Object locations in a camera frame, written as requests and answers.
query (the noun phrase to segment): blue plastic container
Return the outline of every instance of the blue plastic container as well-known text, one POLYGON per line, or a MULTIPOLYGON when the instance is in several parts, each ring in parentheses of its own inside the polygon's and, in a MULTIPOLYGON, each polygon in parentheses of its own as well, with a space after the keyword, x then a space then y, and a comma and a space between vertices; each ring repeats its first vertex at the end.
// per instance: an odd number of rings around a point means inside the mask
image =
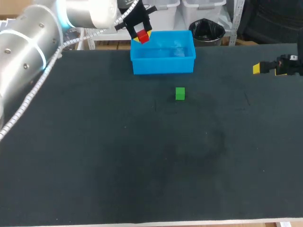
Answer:
POLYGON ((191 73, 195 59, 191 31, 152 32, 149 42, 145 44, 131 42, 135 75, 191 73))

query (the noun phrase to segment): black table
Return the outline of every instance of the black table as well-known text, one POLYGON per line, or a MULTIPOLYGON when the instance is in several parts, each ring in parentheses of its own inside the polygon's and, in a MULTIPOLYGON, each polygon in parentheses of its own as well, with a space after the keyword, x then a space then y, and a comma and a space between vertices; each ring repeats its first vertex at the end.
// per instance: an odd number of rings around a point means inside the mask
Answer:
POLYGON ((303 78, 252 75, 284 53, 199 48, 193 74, 140 77, 129 52, 65 52, 0 144, 0 226, 303 217, 303 78))

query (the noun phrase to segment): cardboard box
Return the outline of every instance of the cardboard box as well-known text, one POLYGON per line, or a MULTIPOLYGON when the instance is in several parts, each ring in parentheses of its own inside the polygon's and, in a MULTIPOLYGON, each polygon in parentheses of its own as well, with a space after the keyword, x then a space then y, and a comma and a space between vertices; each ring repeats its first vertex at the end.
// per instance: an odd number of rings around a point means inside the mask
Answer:
POLYGON ((13 18, 32 4, 32 0, 0 0, 0 17, 13 18))

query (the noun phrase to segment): green cube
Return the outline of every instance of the green cube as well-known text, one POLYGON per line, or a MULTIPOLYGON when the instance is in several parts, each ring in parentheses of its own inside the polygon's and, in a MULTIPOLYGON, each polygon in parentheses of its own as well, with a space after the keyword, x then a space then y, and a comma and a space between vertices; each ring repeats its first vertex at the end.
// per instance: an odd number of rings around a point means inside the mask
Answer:
POLYGON ((176 87, 176 100, 185 100, 185 87, 176 87))

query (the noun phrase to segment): white cable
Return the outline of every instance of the white cable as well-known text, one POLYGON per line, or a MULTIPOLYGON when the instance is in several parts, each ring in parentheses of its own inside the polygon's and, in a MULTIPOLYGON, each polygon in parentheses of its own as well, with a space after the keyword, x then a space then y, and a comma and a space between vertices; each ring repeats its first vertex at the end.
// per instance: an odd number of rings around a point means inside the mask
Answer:
MULTIPOLYGON (((114 26, 120 24, 123 22, 123 20, 132 12, 132 10, 134 9, 134 7, 137 5, 137 3, 139 2, 139 0, 135 0, 132 5, 130 6, 130 8, 121 16, 119 17, 115 23, 114 26)), ((32 102, 33 98, 35 97, 35 95, 37 94, 37 92, 40 90, 40 88, 42 87, 42 85, 44 84, 45 80, 47 79, 48 75, 50 74, 54 64, 56 63, 58 57, 61 55, 61 51, 64 49, 64 47, 72 45, 72 44, 76 44, 80 41, 86 40, 86 39, 90 39, 92 37, 95 37, 99 34, 101 34, 102 32, 105 32, 107 29, 102 29, 96 33, 87 35, 83 38, 77 38, 77 39, 73 39, 70 41, 65 42, 62 47, 59 47, 55 54, 52 56, 51 61, 49 62, 48 66, 45 68, 42 76, 40 77, 40 79, 37 81, 37 83, 35 84, 35 86, 33 87, 33 89, 27 94, 27 96, 25 97, 23 103, 21 104, 21 106, 19 107, 19 109, 15 112, 14 116, 11 117, 11 119, 5 124, 5 126, 0 130, 0 142, 3 140, 3 138, 5 137, 5 135, 12 129, 12 127, 17 123, 17 121, 20 119, 20 117, 24 114, 25 110, 28 108, 29 104, 32 102)))
MULTIPOLYGON (((135 0, 132 5, 128 8, 128 10, 121 16, 119 17, 115 23, 113 24, 113 26, 116 26, 118 24, 121 24, 123 22, 123 20, 132 12, 132 10, 135 8, 135 6, 138 4, 139 0, 135 0)), ((69 45, 73 45, 73 44, 76 44, 80 41, 83 41, 83 40, 87 40, 87 39, 91 39, 92 37, 95 37, 95 36, 98 36, 100 35, 101 33, 105 32, 107 29, 101 29, 95 33, 92 33, 92 34, 89 34, 87 36, 84 36, 83 38, 76 38, 76 39, 72 39, 72 40, 69 40, 67 42, 65 42, 63 44, 64 47, 67 47, 69 45)))

